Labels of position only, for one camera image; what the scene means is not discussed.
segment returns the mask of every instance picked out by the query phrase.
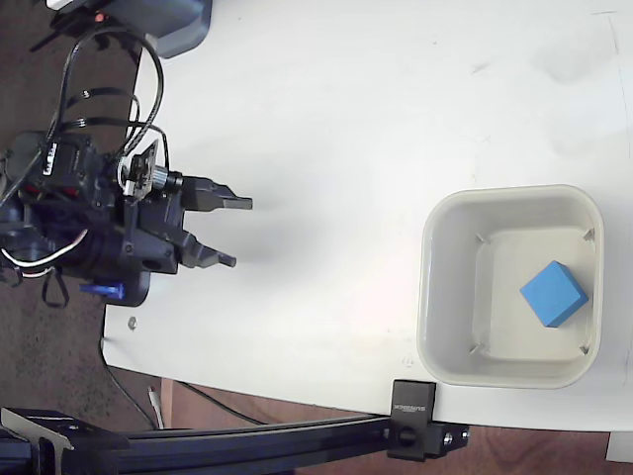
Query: white table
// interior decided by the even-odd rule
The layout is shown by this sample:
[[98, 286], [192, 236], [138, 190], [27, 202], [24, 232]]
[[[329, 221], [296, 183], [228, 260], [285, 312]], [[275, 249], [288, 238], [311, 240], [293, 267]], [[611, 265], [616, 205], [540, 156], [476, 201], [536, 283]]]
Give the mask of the white table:
[[51, 10], [61, 10], [68, 5], [72, 0], [46, 0], [46, 6]]
[[[604, 216], [598, 358], [571, 387], [440, 386], [437, 420], [633, 429], [633, 10], [626, 1], [216, 0], [164, 62], [173, 166], [251, 196], [186, 229], [235, 269], [154, 274], [110, 307], [110, 364], [369, 413], [416, 349], [429, 211], [461, 189], [569, 183]], [[154, 72], [136, 93], [147, 112]], [[135, 316], [137, 328], [128, 329]]]

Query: black bracket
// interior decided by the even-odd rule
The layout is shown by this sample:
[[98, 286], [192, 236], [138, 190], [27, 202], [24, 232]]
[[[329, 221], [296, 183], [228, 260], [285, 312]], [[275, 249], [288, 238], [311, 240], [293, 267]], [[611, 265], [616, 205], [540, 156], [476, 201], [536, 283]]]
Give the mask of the black bracket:
[[37, 475], [119, 473], [111, 450], [130, 448], [127, 438], [57, 411], [6, 409], [0, 423], [31, 444]]
[[432, 420], [434, 403], [435, 383], [394, 381], [389, 457], [421, 462], [426, 458], [443, 457], [468, 444], [468, 426]]

